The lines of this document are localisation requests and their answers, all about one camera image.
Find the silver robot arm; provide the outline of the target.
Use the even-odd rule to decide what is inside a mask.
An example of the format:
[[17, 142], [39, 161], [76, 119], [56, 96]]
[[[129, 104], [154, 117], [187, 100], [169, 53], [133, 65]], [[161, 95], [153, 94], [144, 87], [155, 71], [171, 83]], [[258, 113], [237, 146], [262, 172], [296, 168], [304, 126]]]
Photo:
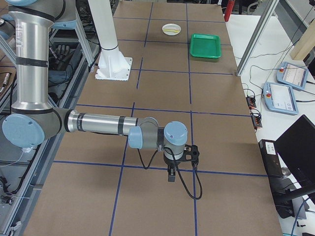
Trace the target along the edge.
[[17, 100], [2, 124], [5, 137], [18, 147], [30, 148], [65, 132], [126, 136], [131, 148], [162, 151], [173, 182], [188, 153], [183, 123], [172, 121], [159, 127], [154, 118], [79, 113], [49, 104], [49, 31], [55, 23], [76, 24], [75, 1], [10, 0], [8, 4], [16, 30]]

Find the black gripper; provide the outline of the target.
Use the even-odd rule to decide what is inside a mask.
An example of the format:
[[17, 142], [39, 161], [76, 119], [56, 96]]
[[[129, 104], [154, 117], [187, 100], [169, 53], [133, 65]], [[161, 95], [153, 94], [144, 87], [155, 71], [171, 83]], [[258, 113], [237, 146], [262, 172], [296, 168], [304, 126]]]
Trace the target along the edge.
[[181, 162], [184, 162], [185, 158], [182, 156], [181, 158], [176, 160], [176, 164], [174, 160], [167, 158], [166, 156], [163, 157], [165, 163], [168, 166], [168, 182], [174, 182], [176, 177], [176, 164], [179, 165]]

